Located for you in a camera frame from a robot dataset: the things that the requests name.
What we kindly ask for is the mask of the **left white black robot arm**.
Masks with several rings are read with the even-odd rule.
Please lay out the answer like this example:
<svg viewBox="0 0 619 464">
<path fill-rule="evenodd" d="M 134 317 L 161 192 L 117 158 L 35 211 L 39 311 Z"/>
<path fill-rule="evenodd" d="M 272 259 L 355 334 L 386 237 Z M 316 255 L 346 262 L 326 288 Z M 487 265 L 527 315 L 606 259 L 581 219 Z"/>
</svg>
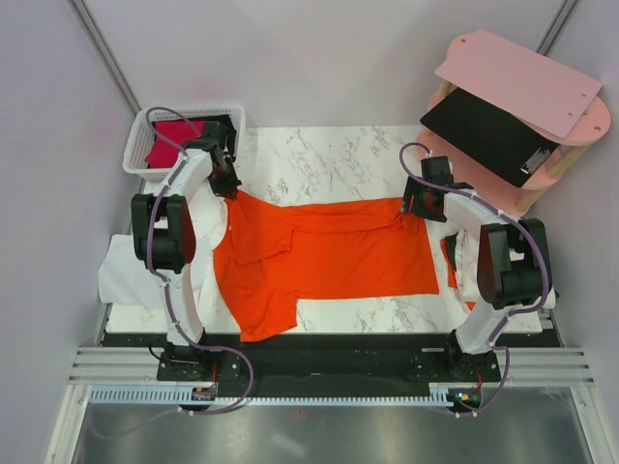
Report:
<svg viewBox="0 0 619 464">
<path fill-rule="evenodd" d="M 234 200 L 241 181 L 229 149 L 232 129 L 219 121 L 206 121 L 201 128 L 190 126 L 193 137 L 182 143 L 156 132 L 158 140 L 178 150 L 178 157 L 156 193 L 132 198 L 131 214 L 134 255 L 161 289 L 167 343 L 188 348 L 179 358 L 179 369 L 190 379 L 201 380 L 213 364 L 204 351 L 205 330 L 192 290 L 197 239 L 189 203 L 203 182 L 214 196 Z"/>
</svg>

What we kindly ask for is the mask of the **orange t shirt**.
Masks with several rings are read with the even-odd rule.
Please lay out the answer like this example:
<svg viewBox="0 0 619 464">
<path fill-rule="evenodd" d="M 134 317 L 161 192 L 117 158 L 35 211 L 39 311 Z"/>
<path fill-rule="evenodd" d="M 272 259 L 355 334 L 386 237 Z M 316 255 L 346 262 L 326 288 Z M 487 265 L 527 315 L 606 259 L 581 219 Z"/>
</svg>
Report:
<svg viewBox="0 0 619 464">
<path fill-rule="evenodd" d="M 244 342 L 295 328 L 301 300 L 439 292 L 426 224 L 398 198 L 282 207 L 241 191 L 225 205 L 214 271 Z"/>
</svg>

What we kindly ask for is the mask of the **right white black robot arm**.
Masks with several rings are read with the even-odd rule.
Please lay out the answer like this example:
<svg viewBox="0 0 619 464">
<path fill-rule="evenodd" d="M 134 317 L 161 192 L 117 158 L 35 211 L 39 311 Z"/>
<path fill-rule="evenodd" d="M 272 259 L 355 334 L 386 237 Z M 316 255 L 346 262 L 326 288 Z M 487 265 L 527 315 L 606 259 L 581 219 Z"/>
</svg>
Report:
<svg viewBox="0 0 619 464">
<path fill-rule="evenodd" d="M 554 297 L 545 225 L 512 217 L 485 201 L 470 185 L 458 183 L 446 157 L 428 154 L 408 175 L 401 211 L 419 218 L 451 221 L 478 243 L 476 283 L 480 299 L 454 330 L 457 348 L 443 356 L 445 373 L 465 380 L 478 368 L 476 355 L 491 351 L 509 320 L 539 311 Z"/>
</svg>

